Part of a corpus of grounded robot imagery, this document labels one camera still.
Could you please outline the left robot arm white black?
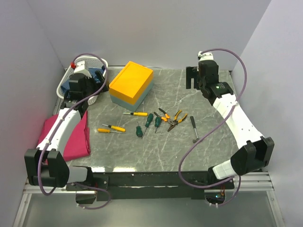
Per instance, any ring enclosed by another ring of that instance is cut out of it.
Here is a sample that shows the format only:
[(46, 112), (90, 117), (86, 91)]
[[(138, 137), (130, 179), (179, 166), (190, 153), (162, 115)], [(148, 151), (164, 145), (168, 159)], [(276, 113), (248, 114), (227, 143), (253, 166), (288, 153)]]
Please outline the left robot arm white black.
[(82, 120), (88, 108), (88, 100), (107, 86), (107, 72), (96, 74), (99, 83), (93, 77), (79, 72), (70, 76), (70, 89), (65, 93), (55, 123), (37, 148), (28, 149), (25, 153), (28, 181), (32, 186), (38, 186), (44, 195), (51, 194), (45, 187), (55, 190), (69, 183), (77, 183), (83, 190), (89, 190), (94, 185), (91, 168), (67, 166), (62, 152), (74, 128)]

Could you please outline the orange grey drawer box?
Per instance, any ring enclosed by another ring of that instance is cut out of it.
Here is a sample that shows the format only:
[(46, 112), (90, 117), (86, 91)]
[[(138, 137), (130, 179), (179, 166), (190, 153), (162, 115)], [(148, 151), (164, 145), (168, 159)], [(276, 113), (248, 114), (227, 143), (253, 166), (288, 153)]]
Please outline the orange grey drawer box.
[(109, 94), (113, 103), (134, 112), (152, 87), (153, 70), (129, 61), (109, 84)]

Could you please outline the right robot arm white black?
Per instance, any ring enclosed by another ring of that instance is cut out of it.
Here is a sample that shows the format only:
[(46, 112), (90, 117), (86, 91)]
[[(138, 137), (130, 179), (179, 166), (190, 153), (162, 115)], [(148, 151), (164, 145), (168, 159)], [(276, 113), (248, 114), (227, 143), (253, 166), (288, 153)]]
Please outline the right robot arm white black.
[(274, 141), (259, 132), (236, 100), (233, 89), (227, 82), (219, 81), (219, 66), (213, 60), (203, 60), (196, 67), (186, 68), (186, 88), (199, 89), (203, 97), (226, 120), (238, 151), (232, 157), (210, 168), (207, 177), (210, 187), (219, 188), (224, 179), (235, 175), (245, 175), (268, 166)]

